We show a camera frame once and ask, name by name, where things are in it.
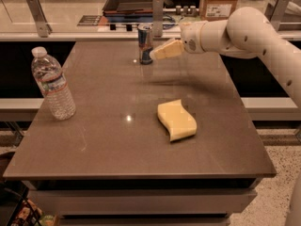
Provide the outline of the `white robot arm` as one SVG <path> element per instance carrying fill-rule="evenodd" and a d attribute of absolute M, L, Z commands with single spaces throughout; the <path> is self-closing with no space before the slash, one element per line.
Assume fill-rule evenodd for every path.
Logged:
<path fill-rule="evenodd" d="M 217 52 L 238 58 L 258 57 L 277 82 L 301 107 L 301 50 L 280 37 L 265 15 L 253 7 L 235 10 L 227 20 L 181 23 L 181 37 L 150 52 L 152 59 L 184 52 Z"/>

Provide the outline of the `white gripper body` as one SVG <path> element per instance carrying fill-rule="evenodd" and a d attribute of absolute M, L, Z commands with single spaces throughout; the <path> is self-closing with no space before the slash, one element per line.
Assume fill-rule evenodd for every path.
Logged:
<path fill-rule="evenodd" d="M 205 24 L 206 21 L 180 23 L 181 41 L 187 53 L 204 53 L 201 45 L 201 30 Z"/>

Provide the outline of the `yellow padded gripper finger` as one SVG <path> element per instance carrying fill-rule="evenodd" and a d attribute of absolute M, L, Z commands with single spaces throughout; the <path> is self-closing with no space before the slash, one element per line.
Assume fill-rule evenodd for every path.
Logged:
<path fill-rule="evenodd" d="M 174 40 L 172 43 L 159 45 L 150 52 L 150 58 L 154 60 L 176 57 L 184 52 L 184 45 L 181 40 Z"/>
<path fill-rule="evenodd" d="M 163 44 L 161 44 L 161 45 L 162 45 L 162 46 L 166 46 L 166 45 L 172 43 L 174 40 L 176 40 L 176 39 L 175 39 L 175 38 L 171 38 L 171 39 L 165 41 L 165 42 L 164 42 Z"/>

